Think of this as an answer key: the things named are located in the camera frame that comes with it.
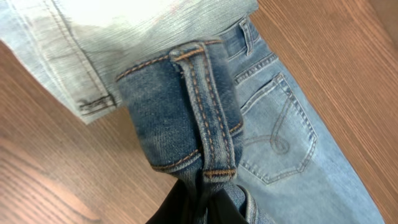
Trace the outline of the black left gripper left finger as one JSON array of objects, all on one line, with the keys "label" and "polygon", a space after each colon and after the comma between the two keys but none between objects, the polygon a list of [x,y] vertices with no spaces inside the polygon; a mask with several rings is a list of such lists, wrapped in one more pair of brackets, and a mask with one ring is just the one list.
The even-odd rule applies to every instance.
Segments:
[{"label": "black left gripper left finger", "polygon": [[159,209],[146,224],[198,224],[202,223],[199,212],[202,191],[191,188],[178,180]]}]

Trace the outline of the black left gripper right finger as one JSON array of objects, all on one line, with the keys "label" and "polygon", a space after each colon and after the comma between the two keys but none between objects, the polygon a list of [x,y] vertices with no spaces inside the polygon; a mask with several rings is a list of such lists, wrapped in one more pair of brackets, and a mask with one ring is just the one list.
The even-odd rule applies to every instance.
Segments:
[{"label": "black left gripper right finger", "polygon": [[248,224],[224,189],[209,199],[207,212],[209,224]]}]

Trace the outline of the medium blue denim jeans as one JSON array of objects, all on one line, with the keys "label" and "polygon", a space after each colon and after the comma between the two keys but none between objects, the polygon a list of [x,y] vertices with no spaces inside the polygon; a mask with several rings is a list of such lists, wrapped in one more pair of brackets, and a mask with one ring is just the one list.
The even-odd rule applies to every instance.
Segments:
[{"label": "medium blue denim jeans", "polygon": [[117,76],[150,166],[224,189],[247,223],[382,223],[361,179],[278,56],[244,17],[217,37]]}]

